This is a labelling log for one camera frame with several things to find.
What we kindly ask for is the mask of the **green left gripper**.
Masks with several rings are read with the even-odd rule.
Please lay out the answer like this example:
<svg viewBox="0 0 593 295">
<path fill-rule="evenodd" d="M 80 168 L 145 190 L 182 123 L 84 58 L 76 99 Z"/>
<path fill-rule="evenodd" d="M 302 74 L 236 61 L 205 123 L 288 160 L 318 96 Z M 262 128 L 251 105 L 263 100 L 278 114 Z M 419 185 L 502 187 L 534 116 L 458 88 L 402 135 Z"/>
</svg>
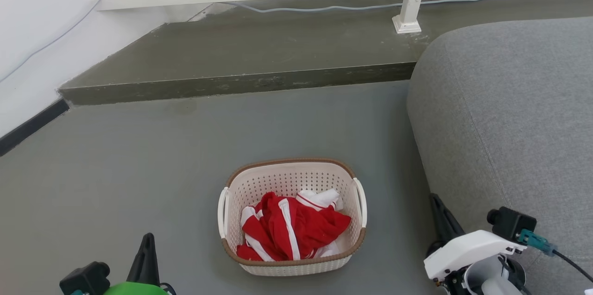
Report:
<svg viewBox="0 0 593 295">
<path fill-rule="evenodd" d="M 148 232 L 141 240 L 126 282 L 110 287 L 104 295 L 167 295 L 160 284 L 155 238 Z"/>
</svg>

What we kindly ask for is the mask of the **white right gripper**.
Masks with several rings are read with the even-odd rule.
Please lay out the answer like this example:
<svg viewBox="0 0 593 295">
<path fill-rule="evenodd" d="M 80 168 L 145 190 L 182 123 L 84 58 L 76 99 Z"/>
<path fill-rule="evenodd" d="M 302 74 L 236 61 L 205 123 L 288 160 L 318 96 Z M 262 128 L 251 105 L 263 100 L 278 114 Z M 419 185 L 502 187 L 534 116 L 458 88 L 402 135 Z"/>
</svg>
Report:
<svg viewBox="0 0 593 295">
<path fill-rule="evenodd" d="M 512 255 L 515 251 L 527 249 L 527 245 L 508 241 L 484 230 L 466 234 L 437 194 L 431 193 L 429 200 L 437 235 L 435 242 L 445 245 L 424 259 L 424 269 L 429 279 L 443 282 L 451 272 L 483 259 L 500 254 Z"/>
</svg>

